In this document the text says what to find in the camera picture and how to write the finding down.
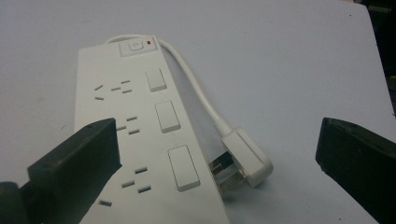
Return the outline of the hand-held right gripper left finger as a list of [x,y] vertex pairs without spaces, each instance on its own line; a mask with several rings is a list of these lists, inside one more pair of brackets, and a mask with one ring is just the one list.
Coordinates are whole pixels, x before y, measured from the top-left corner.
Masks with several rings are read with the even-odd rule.
[[120,168],[116,121],[84,126],[28,167],[21,190],[31,224],[78,224]]

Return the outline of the white power plug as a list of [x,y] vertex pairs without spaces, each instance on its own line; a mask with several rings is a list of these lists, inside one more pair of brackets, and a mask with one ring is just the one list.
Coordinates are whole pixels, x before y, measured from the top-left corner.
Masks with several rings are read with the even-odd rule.
[[234,174],[218,183],[221,194],[243,180],[255,188],[272,174],[272,162],[242,128],[226,133],[221,137],[221,142],[226,151],[209,163],[212,175],[219,175],[231,165],[237,168]]

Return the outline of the white power strip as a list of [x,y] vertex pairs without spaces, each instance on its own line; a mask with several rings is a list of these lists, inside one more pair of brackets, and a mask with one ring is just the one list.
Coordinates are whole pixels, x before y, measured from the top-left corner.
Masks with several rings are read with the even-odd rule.
[[121,167],[81,224],[230,224],[155,36],[79,51],[75,126],[107,118]]

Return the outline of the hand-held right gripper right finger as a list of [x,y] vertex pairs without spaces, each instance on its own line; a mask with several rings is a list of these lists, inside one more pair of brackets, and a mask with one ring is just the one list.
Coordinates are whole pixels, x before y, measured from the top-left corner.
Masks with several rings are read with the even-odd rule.
[[396,224],[396,143],[357,124],[325,118],[316,161],[379,224]]

